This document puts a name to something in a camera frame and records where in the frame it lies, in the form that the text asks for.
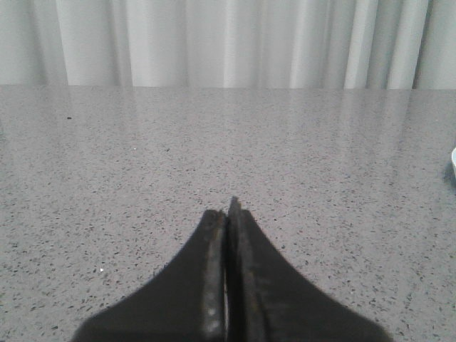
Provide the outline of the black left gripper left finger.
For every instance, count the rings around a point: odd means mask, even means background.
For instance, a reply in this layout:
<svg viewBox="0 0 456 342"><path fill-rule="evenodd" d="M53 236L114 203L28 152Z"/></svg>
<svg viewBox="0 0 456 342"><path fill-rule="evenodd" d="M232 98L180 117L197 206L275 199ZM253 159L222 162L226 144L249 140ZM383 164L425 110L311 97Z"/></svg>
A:
<svg viewBox="0 0 456 342"><path fill-rule="evenodd" d="M146 285L90 317L74 341L224 341L226 216L204 212L171 262Z"/></svg>

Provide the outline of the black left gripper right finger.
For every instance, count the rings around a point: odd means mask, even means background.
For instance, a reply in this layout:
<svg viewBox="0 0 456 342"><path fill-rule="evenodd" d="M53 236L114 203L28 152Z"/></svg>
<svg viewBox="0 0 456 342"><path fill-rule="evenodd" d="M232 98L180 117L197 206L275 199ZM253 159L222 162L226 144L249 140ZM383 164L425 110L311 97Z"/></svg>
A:
<svg viewBox="0 0 456 342"><path fill-rule="evenodd" d="M332 299L279 253L232 198L226 242L228 341L389 341L374 321Z"/></svg>

